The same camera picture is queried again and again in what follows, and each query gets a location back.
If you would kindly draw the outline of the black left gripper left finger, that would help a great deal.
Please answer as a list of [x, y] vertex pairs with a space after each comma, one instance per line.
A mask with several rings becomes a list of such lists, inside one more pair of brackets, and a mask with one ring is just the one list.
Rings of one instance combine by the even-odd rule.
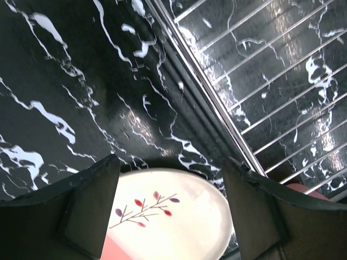
[[120, 161], [89, 168], [1, 201], [1, 259], [100, 259]]

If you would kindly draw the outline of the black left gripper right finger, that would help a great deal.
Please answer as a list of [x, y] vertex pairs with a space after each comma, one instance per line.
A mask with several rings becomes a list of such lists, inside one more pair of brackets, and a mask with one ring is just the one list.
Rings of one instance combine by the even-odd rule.
[[305, 195], [233, 159], [222, 167], [242, 259], [346, 259], [346, 205]]

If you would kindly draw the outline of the pink and cream plate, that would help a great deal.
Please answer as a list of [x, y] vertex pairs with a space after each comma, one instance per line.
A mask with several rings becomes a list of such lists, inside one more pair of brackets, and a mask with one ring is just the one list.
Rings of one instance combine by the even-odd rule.
[[102, 259], [220, 259], [233, 233], [228, 202], [194, 174], [154, 168], [120, 176]]

